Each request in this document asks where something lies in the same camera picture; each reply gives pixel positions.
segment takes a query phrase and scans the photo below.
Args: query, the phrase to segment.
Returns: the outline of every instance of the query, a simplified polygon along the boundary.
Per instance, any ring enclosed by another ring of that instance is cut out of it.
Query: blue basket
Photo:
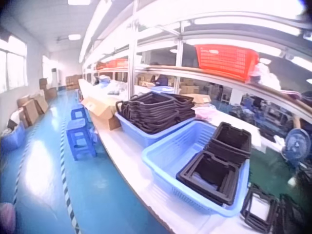
[[[1,153],[8,153],[19,148],[23,144],[25,137],[26,131],[24,124],[19,122],[13,132],[1,138]]]
[[[173,87],[170,86],[153,86],[151,89],[156,93],[167,93],[167,94],[175,93]]]
[[[240,168],[236,195],[231,206],[219,206],[176,180],[176,174],[194,154],[203,149],[215,129],[210,124],[193,121],[144,149],[143,161],[152,169],[156,181],[164,189],[171,189],[179,198],[206,214],[218,213],[224,217],[232,217],[243,206],[248,185],[249,160]]]
[[[146,148],[147,146],[150,146],[154,144],[155,142],[159,141],[160,139],[163,139],[170,133],[175,132],[176,130],[182,128],[184,125],[190,123],[194,120],[194,118],[189,118],[183,122],[180,122],[170,128],[167,128],[159,133],[156,134],[148,134],[138,127],[134,126],[132,123],[130,123],[128,120],[126,120],[124,117],[119,115],[118,113],[115,113],[116,117],[119,119],[121,127],[123,131],[128,134],[131,138],[133,138],[136,142],[138,142],[141,146]]]

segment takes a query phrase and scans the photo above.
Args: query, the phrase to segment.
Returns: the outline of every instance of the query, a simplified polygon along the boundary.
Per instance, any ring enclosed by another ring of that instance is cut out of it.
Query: white wall
[[[61,86],[66,85],[66,77],[82,74],[82,65],[78,61],[79,54],[80,48],[73,50],[62,50],[58,52],[52,52],[50,54],[50,60],[56,61],[58,63]]]
[[[39,79],[42,78],[42,56],[49,57],[47,49],[6,12],[1,13],[1,26],[27,44],[27,81],[28,86],[19,87],[0,94],[0,127],[3,130],[10,115],[17,110],[18,98],[33,94],[39,90]]]

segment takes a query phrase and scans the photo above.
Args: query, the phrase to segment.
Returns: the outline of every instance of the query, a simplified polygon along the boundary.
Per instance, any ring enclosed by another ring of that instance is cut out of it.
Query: blue floor
[[[18,184],[17,234],[75,234],[67,211],[60,172],[61,123],[70,120],[74,91],[61,91],[50,103],[25,155]],[[27,129],[27,138],[34,127]],[[13,202],[15,181],[27,139],[19,149],[1,156],[1,202]],[[96,146],[97,157],[74,161],[65,139],[68,193],[82,234],[168,233],[133,194],[108,157]]]

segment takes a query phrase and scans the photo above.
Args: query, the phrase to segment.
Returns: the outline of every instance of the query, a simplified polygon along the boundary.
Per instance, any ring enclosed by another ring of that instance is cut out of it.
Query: blue plastic stool
[[[84,118],[69,121],[66,134],[75,161],[77,161],[78,154],[90,153],[93,157],[96,156],[96,151],[92,145],[89,130]],[[85,145],[78,144],[78,141],[82,139],[85,140]]]
[[[88,121],[86,110],[84,109],[84,106],[81,104],[75,105],[71,112],[70,112],[72,120],[74,119],[79,119],[79,118],[84,118],[86,121]]]

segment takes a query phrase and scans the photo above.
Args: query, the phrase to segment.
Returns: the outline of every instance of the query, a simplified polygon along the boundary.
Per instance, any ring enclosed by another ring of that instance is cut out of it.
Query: red basket
[[[232,45],[195,45],[199,67],[213,75],[245,82],[258,64],[256,51]]]
[[[116,68],[116,67],[127,67],[128,60],[125,58],[119,58],[112,61],[109,61],[106,65],[108,68]]]

